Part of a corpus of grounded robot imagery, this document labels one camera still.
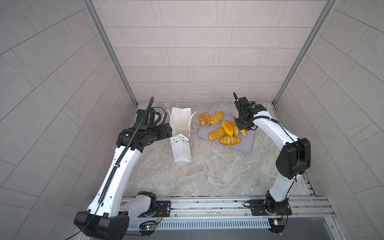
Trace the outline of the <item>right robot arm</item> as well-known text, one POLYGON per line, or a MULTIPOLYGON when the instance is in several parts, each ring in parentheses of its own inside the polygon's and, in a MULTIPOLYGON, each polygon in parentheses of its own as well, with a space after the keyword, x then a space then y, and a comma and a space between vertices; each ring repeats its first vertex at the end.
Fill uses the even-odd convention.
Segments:
POLYGON ((286 130, 263 105, 250 102, 245 97, 238 98, 236 93, 233 95, 239 115, 235 119, 238 129, 253 131, 260 128, 280 150, 276 160, 278 175, 266 193, 263 207, 269 215, 284 213, 294 182, 311 166, 311 143, 286 130))

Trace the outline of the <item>white cartoon paper bag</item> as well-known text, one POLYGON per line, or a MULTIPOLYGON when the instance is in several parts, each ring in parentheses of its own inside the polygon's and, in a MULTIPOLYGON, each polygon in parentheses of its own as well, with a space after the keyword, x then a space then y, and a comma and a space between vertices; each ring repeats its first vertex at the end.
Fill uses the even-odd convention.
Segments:
POLYGON ((194 146, 193 117, 196 112, 191 108, 175 108, 170 111, 170 126, 172 136, 170 143, 174 162, 191 163, 194 146))

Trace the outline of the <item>red metal tongs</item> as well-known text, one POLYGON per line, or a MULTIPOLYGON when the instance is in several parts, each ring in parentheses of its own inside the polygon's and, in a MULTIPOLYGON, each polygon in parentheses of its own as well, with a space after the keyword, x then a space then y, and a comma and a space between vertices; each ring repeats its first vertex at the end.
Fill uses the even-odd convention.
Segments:
MULTIPOLYGON (((234 122, 236 123, 236 121, 237 121, 237 117, 234 116, 234 122)), ((257 128, 258 127, 256 126, 255 129, 248 128, 248 129, 244 129, 244 130, 246 130, 246 131, 255 131, 257 128)))

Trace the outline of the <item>lilac plastic tray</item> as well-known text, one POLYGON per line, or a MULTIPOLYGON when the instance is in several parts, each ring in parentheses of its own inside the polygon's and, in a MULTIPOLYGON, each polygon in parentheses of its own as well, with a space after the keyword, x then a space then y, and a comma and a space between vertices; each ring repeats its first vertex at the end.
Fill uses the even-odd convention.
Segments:
POLYGON ((216 124, 210 126, 201 125, 198 130, 198 137, 220 146, 228 147, 239 152, 250 154, 255 141, 255 131, 234 130, 233 136, 228 136, 223 129, 222 122, 228 122, 232 127, 235 123, 234 116, 224 114, 223 118, 216 124))

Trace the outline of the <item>twisted fake bread top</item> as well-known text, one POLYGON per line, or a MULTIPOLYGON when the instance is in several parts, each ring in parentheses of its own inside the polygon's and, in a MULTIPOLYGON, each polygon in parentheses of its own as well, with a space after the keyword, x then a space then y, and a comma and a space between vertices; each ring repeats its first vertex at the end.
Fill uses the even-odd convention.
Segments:
POLYGON ((247 130, 240 130, 240 133, 245 137, 248 135, 248 131, 247 130))

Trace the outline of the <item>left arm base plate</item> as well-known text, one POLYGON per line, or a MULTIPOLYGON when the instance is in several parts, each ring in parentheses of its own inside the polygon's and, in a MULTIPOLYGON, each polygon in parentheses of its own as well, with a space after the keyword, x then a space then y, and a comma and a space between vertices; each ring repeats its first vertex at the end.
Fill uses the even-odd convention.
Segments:
POLYGON ((155 207, 151 201, 141 201, 134 210, 139 218, 169 217, 171 201, 157 201, 155 207))

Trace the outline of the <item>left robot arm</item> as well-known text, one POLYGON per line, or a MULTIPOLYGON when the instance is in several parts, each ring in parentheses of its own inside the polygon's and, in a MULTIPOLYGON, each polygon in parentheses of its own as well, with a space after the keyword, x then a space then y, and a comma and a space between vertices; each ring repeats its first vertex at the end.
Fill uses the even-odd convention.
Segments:
POLYGON ((123 130, 118 137, 114 159, 102 186, 87 210, 77 212, 74 224, 88 237, 101 240, 121 240, 130 220, 142 214, 157 213, 154 193, 141 191, 121 210, 121 200, 134 165, 144 147, 172 136, 170 124, 159 126, 135 125, 123 130))

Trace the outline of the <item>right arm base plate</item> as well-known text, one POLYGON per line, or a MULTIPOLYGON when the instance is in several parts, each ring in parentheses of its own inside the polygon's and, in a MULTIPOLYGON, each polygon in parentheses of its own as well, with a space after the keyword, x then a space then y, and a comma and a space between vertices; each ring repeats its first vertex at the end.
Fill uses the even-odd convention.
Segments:
POLYGON ((265 200, 248 200, 244 202, 244 207, 250 208, 253 216, 276 216, 276 215, 292 215, 291 207, 288 199, 278 203, 278 207, 273 211, 267 210, 265 200))

